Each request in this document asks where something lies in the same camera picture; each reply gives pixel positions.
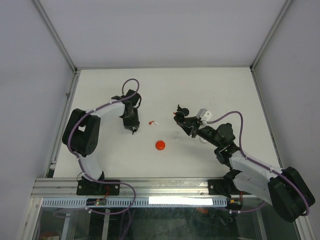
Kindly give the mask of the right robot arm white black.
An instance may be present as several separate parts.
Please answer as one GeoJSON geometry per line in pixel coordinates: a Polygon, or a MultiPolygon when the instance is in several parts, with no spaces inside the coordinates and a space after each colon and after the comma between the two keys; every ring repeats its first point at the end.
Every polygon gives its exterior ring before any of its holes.
{"type": "Polygon", "coordinates": [[[223,177],[224,184],[217,192],[228,198],[237,191],[254,195],[270,204],[283,220],[290,223],[308,216],[315,197],[300,173],[291,166],[275,167],[250,157],[241,143],[235,143],[232,124],[224,123],[213,128],[211,121],[207,120],[210,115],[206,109],[193,117],[176,111],[173,119],[188,136],[200,137],[214,145],[217,160],[229,167],[223,177]]]}

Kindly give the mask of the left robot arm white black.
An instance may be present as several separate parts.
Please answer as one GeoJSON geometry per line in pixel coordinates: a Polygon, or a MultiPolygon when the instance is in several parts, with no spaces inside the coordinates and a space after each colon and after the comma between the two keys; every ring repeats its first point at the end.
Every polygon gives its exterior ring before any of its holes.
{"type": "Polygon", "coordinates": [[[126,95],[116,95],[103,106],[89,111],[76,108],[71,112],[62,143],[76,157],[84,179],[88,180],[87,188],[93,194],[100,194],[105,188],[104,172],[93,157],[101,126],[114,118],[120,118],[126,130],[136,133],[140,127],[138,108],[141,100],[141,95],[130,89],[126,95]]]}

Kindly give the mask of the black earbud with case lid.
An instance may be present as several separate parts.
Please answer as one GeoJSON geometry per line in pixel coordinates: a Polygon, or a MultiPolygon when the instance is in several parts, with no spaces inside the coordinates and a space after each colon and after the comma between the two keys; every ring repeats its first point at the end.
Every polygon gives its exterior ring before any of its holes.
{"type": "Polygon", "coordinates": [[[190,111],[186,107],[181,107],[179,104],[177,105],[177,112],[182,112],[185,116],[188,116],[190,114],[190,111]]]}

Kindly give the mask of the white round charging case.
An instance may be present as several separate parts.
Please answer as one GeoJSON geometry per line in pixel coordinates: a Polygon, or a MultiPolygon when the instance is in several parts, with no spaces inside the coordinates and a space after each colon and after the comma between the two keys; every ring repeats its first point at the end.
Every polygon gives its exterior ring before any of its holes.
{"type": "Polygon", "coordinates": [[[207,144],[208,143],[208,141],[207,140],[205,140],[204,138],[199,138],[199,140],[200,140],[200,142],[202,143],[202,144],[207,144]]]}

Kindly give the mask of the red round charging case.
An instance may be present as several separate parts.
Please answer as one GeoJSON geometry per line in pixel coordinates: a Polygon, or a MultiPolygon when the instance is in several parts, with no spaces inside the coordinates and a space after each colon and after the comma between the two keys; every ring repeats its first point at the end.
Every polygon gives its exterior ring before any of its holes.
{"type": "Polygon", "coordinates": [[[163,141],[163,140],[158,140],[156,143],[155,143],[155,147],[157,150],[164,150],[165,147],[166,147],[166,143],[163,141]]]}

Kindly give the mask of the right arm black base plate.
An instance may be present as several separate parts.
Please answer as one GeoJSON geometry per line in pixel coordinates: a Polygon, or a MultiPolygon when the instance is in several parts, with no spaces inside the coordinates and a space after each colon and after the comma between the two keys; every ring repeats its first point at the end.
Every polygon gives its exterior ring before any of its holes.
{"type": "Polygon", "coordinates": [[[213,195],[222,195],[227,198],[231,198],[233,195],[240,195],[242,192],[244,195],[251,195],[244,190],[240,190],[232,180],[226,180],[224,178],[215,178],[207,180],[207,189],[208,194],[213,195]]]}

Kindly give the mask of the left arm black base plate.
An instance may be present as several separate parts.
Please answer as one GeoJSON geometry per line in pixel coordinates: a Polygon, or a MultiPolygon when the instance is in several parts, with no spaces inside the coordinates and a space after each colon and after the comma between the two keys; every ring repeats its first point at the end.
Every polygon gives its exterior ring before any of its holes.
{"type": "Polygon", "coordinates": [[[104,184],[90,181],[84,177],[78,180],[77,196],[118,196],[120,194],[120,180],[103,179],[104,184]]]}

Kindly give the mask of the aluminium mounting rail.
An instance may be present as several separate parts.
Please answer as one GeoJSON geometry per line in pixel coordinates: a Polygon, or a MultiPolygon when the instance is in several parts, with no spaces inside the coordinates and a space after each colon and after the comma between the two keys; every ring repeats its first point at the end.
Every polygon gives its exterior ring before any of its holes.
{"type": "MultiPolygon", "coordinates": [[[[119,195],[111,197],[132,198],[134,193],[138,198],[154,196],[177,197],[220,197],[221,195],[209,195],[209,178],[108,178],[107,180],[120,180],[119,195]]],[[[31,192],[32,198],[67,198],[81,197],[77,195],[78,180],[80,177],[54,177],[37,178],[31,192]]]]}

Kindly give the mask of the aluminium frame post left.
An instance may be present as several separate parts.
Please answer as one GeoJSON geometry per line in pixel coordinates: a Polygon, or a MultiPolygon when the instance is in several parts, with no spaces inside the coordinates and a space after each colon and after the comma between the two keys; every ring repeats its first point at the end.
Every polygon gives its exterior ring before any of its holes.
{"type": "Polygon", "coordinates": [[[33,4],[35,10],[39,14],[39,17],[41,18],[43,24],[45,25],[48,33],[50,34],[52,40],[54,41],[55,45],[57,46],[58,50],[60,51],[63,59],[71,69],[73,73],[76,73],[78,68],[76,67],[74,61],[72,60],[70,54],[68,53],[62,39],[60,38],[56,28],[54,27],[52,21],[50,20],[43,4],[40,0],[31,0],[31,3],[33,4]]]}

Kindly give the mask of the aluminium frame post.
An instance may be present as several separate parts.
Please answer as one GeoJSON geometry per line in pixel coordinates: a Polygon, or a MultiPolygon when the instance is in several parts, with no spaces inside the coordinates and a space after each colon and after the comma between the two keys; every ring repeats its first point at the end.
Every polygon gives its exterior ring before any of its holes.
{"type": "Polygon", "coordinates": [[[54,41],[55,45],[57,46],[58,50],[60,51],[63,59],[71,69],[73,73],[76,73],[78,68],[76,67],[74,61],[72,60],[70,54],[68,53],[62,39],[60,38],[56,28],[54,27],[52,21],[50,20],[43,4],[40,0],[31,0],[31,3],[33,4],[35,10],[39,14],[39,17],[41,18],[43,24],[45,25],[48,33],[50,34],[52,40],[54,41]]]}
{"type": "Polygon", "coordinates": [[[262,45],[259,48],[258,53],[256,54],[252,64],[250,65],[250,70],[254,71],[257,67],[258,63],[260,62],[263,54],[267,50],[271,40],[273,39],[274,35],[276,34],[280,24],[282,23],[283,19],[285,18],[288,10],[290,9],[291,5],[293,4],[293,0],[285,0],[283,5],[281,6],[280,11],[278,12],[274,22],[272,23],[262,45]]]}

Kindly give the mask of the aluminium frame post right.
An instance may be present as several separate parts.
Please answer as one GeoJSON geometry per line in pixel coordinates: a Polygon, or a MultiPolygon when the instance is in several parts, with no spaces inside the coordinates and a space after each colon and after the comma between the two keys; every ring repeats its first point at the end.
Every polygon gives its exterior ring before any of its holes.
{"type": "Polygon", "coordinates": [[[283,5],[281,6],[280,11],[278,12],[274,22],[272,23],[262,45],[259,48],[258,53],[256,54],[252,64],[250,65],[250,70],[254,71],[257,67],[258,63],[260,62],[263,54],[267,50],[271,40],[273,39],[274,35],[276,34],[280,24],[282,23],[283,19],[285,18],[288,10],[290,9],[291,5],[293,4],[293,0],[285,0],[283,5]]]}

